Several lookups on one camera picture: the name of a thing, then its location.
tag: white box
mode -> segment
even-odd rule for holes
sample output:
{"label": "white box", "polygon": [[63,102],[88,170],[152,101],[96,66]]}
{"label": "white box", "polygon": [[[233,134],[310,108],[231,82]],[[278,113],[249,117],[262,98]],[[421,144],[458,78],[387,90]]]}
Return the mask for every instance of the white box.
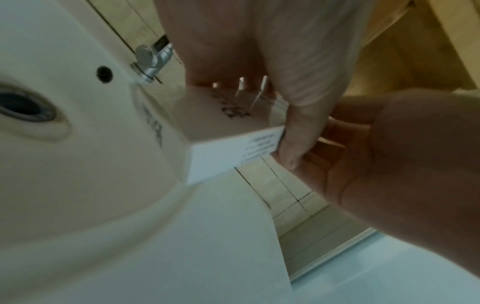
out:
{"label": "white box", "polygon": [[218,88],[137,86],[134,102],[180,181],[187,185],[277,150],[287,103]]}

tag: bathroom sink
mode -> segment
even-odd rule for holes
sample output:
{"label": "bathroom sink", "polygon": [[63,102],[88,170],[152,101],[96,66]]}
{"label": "bathroom sink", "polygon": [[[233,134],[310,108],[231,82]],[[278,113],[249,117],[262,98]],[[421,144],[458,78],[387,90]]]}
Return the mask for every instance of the bathroom sink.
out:
{"label": "bathroom sink", "polygon": [[194,189],[136,113],[133,53],[87,2],[5,0],[0,28],[3,302],[142,242]]}

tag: chrome faucet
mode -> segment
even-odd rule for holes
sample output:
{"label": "chrome faucet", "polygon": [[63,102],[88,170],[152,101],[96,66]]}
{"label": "chrome faucet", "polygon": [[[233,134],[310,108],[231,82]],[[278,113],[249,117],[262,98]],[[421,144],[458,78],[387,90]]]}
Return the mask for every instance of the chrome faucet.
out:
{"label": "chrome faucet", "polygon": [[163,35],[152,46],[138,46],[135,50],[136,62],[130,66],[143,80],[151,83],[173,54],[174,47],[167,36]]}

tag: white sink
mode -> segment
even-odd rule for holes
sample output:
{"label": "white sink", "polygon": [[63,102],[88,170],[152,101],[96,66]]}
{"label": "white sink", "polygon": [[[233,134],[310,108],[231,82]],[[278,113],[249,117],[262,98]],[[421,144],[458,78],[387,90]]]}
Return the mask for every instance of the white sink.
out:
{"label": "white sink", "polygon": [[0,114],[0,302],[142,242],[192,192],[134,109],[131,50],[86,1],[60,3],[0,4],[0,85],[57,109],[50,122]]}

